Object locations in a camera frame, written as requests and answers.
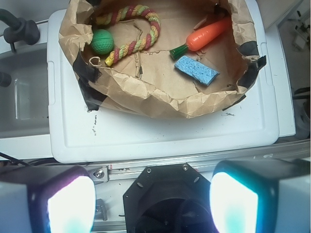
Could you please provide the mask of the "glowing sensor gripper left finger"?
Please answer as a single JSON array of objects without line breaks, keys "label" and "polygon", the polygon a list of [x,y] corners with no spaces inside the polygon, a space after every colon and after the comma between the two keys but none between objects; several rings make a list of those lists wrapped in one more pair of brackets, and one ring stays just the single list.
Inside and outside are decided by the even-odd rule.
[{"label": "glowing sensor gripper left finger", "polygon": [[2,233],[89,233],[95,209],[95,185],[82,166],[0,169]]}]

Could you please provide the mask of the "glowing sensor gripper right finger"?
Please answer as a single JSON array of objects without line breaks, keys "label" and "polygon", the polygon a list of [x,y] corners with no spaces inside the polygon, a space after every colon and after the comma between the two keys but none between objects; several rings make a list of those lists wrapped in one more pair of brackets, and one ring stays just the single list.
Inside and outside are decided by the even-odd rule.
[{"label": "glowing sensor gripper right finger", "polygon": [[209,201],[220,233],[309,233],[311,163],[223,160],[214,169]]}]

